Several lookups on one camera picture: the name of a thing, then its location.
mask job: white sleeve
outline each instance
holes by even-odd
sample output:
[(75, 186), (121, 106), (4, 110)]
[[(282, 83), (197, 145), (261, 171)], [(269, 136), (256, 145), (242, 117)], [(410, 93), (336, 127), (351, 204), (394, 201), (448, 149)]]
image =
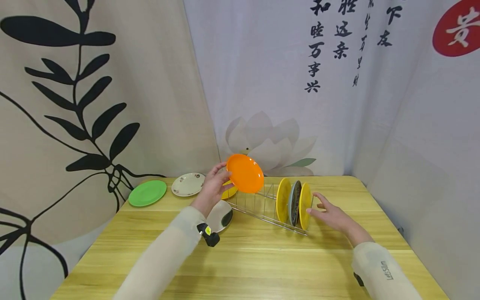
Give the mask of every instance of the white sleeve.
[(421, 300), (392, 255), (377, 243), (357, 245), (352, 267), (374, 300)]
[(140, 256), (113, 299), (157, 300), (195, 249), (197, 225), (204, 222), (197, 209), (185, 207)]

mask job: dish rack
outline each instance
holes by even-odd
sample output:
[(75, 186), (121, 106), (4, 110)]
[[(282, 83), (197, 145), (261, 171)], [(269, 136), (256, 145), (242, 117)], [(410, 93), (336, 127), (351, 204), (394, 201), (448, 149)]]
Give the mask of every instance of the dish rack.
[(231, 197), (228, 195), (228, 199), (225, 199), (225, 201), (239, 212), (307, 236), (308, 228), (306, 230), (302, 229), (300, 227), (300, 221), (297, 222), (296, 226), (293, 226), (290, 223), (284, 223), (278, 220), (276, 216), (276, 192), (278, 185), (279, 183), (264, 183), (264, 186), (258, 193), (248, 194), (238, 191)]

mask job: curtain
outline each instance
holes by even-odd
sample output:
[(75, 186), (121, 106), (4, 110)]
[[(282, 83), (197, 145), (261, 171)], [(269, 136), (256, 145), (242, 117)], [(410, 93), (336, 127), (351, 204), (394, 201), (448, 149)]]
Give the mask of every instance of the curtain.
[(222, 159), (360, 178), (452, 299), (475, 299), (480, 6), (184, 0)]
[(0, 11), (0, 289), (48, 299), (148, 176), (219, 161), (183, 2)]

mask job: hand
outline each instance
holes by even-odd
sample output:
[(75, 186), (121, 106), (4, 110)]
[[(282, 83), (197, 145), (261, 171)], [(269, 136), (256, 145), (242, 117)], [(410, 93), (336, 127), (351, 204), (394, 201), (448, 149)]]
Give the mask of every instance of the hand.
[(208, 172), (202, 190), (192, 204), (190, 204), (190, 206), (198, 209), (205, 217), (208, 217), (212, 208), (220, 201), (223, 192), (233, 187), (232, 183), (223, 185), (231, 175), (231, 172), (219, 172), (220, 169), (226, 165), (226, 162), (219, 163)]
[(370, 234), (360, 224), (355, 222), (349, 215), (347, 215), (340, 207), (331, 204), (322, 194), (314, 192), (313, 195), (320, 199), (317, 207), (324, 209), (319, 211), (307, 208), (307, 213), (319, 220), (324, 221), (325, 224), (334, 230), (343, 233), (350, 241), (353, 247), (363, 242), (374, 242)]
[(340, 207), (331, 204), (322, 194), (314, 192), (313, 195), (320, 199), (321, 203), (317, 204), (317, 207), (325, 211), (308, 208), (307, 213), (309, 215), (322, 220), (325, 224), (343, 234), (346, 234), (348, 229), (355, 225), (356, 222), (351, 217)]

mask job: orange plate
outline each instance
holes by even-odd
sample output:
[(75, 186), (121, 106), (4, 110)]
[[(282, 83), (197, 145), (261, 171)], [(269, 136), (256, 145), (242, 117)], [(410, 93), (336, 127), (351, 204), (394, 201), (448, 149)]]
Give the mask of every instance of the orange plate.
[(234, 154), (227, 161), (227, 171), (232, 172), (230, 180), (241, 192), (256, 193), (264, 184), (264, 173), (250, 157)]

